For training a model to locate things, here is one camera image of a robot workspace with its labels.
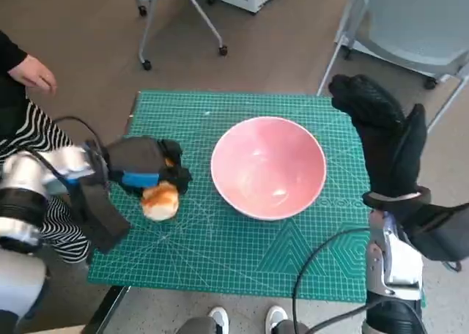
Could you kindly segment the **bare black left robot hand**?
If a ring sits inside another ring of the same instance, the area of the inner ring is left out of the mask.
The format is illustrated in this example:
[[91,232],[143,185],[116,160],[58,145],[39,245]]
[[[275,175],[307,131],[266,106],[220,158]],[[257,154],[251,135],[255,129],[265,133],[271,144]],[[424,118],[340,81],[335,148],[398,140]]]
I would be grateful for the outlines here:
[[182,147],[173,140],[121,138],[106,147],[106,154],[109,179],[127,193],[142,196],[145,189],[168,182],[184,194],[192,181],[190,171],[181,164]]

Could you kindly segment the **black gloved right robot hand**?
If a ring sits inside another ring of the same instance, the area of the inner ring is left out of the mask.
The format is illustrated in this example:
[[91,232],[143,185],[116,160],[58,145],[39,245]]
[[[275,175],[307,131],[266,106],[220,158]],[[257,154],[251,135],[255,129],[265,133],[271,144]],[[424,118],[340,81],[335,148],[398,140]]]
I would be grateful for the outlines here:
[[406,115],[399,101],[366,75],[335,75],[328,85],[332,106],[350,116],[360,136],[371,192],[389,198],[417,193],[426,143],[426,111]]

